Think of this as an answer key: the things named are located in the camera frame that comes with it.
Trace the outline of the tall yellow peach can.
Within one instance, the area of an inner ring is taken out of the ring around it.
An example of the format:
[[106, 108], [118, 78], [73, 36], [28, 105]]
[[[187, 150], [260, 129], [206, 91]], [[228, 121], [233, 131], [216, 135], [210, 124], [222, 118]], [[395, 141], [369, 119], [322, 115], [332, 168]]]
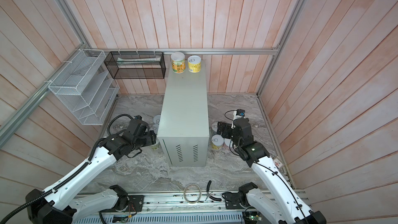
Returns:
[[174, 52], [171, 54], [172, 70], [174, 73], [183, 73], [186, 70], [185, 54]]

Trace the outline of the yellow label can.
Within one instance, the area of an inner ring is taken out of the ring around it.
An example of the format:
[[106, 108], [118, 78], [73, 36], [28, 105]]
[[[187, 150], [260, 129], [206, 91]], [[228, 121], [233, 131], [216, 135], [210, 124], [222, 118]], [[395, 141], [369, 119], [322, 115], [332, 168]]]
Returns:
[[198, 73], [201, 71], [202, 58], [199, 56], [190, 56], [188, 58], [188, 69], [191, 73]]

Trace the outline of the pink label can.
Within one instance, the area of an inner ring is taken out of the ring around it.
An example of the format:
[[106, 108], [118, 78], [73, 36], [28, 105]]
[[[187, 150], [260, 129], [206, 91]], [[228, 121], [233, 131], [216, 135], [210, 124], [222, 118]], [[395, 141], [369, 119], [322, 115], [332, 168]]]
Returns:
[[224, 149], [229, 149], [230, 148], [230, 144], [231, 144], [231, 139], [225, 138], [224, 139], [224, 145], [223, 145]]

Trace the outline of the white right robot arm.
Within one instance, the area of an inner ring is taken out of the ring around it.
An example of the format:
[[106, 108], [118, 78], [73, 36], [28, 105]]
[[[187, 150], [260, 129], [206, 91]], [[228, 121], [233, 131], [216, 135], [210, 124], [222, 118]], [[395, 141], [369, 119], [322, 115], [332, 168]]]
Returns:
[[320, 211], [314, 212], [292, 189], [273, 162], [266, 148], [255, 141], [247, 118], [232, 123], [218, 122], [217, 133], [231, 140], [236, 153], [262, 179], [275, 202], [254, 184], [239, 188], [240, 203], [251, 206], [272, 224], [325, 224]]

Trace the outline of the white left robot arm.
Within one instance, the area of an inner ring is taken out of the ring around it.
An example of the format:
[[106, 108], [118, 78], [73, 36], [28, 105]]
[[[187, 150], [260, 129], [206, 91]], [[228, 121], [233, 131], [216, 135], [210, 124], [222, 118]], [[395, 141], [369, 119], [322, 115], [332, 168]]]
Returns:
[[7, 223], [24, 209], [34, 224], [72, 224], [108, 209], [136, 211], [128, 193], [118, 185], [88, 197], [77, 199], [76, 196], [122, 157], [129, 158], [132, 151], [142, 153], [142, 147], [155, 145], [156, 138], [156, 133], [141, 116], [131, 117], [126, 129], [97, 140], [88, 158], [78, 167], [44, 190], [32, 190], [25, 198], [26, 203], [6, 215], [1, 223]]

